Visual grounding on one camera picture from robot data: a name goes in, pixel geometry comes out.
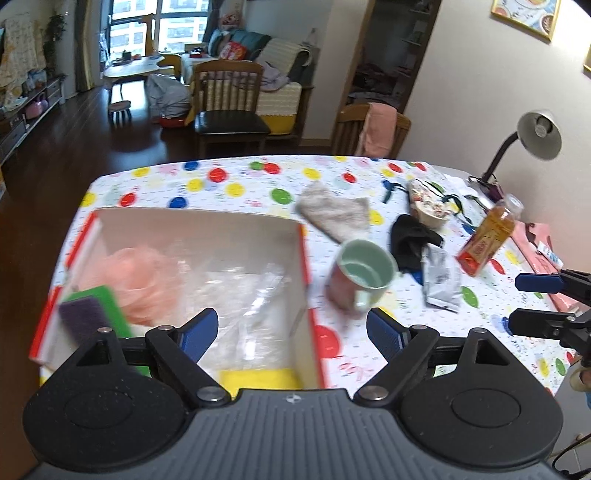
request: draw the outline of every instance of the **baseboard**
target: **baseboard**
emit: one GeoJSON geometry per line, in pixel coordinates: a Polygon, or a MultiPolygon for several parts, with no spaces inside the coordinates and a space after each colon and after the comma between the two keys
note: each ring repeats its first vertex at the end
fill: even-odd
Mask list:
{"type": "Polygon", "coordinates": [[[330,138],[302,138],[301,147],[329,147],[330,138]]]}

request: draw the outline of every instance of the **green mug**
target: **green mug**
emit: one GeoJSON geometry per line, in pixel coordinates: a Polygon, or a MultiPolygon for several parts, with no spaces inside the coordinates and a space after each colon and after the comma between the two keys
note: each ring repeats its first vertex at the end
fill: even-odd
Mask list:
{"type": "Polygon", "coordinates": [[[367,312],[386,293],[398,265],[392,255],[369,240],[341,245],[327,283],[329,299],[349,312],[367,312]]]}

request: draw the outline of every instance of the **pink towel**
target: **pink towel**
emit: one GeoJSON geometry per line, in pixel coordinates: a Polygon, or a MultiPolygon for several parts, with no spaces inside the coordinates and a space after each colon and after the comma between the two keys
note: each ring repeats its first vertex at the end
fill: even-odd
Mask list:
{"type": "Polygon", "coordinates": [[[370,103],[357,144],[357,157],[385,158],[390,154],[398,112],[384,103],[370,103]]]}
{"type": "MultiPolygon", "coordinates": [[[[531,269],[535,273],[551,274],[556,273],[557,268],[550,263],[550,261],[542,254],[539,254],[535,246],[527,238],[528,232],[531,240],[538,245],[539,242],[544,242],[548,247],[552,248],[552,240],[550,240],[550,227],[545,223],[528,223],[517,222],[515,230],[511,238],[517,244],[521,253],[530,264],[531,269]]],[[[577,306],[577,301],[562,295],[561,293],[550,294],[550,298],[554,302],[556,309],[560,312],[570,312],[577,306]]]]}

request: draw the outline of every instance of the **orange liquid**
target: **orange liquid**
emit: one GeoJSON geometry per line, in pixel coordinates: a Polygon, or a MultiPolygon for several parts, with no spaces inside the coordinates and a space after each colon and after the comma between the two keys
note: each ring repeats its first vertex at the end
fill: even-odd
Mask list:
{"type": "Polygon", "coordinates": [[[478,275],[511,236],[516,221],[507,208],[495,205],[456,256],[464,272],[471,277],[478,275]]]}

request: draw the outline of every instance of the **white packet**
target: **white packet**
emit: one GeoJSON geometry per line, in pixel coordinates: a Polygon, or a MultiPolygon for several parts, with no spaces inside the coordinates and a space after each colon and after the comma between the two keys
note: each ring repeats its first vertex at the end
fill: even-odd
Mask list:
{"type": "Polygon", "coordinates": [[[462,301],[462,272],[456,259],[443,248],[427,244],[421,258],[425,301],[459,312],[462,301]]]}

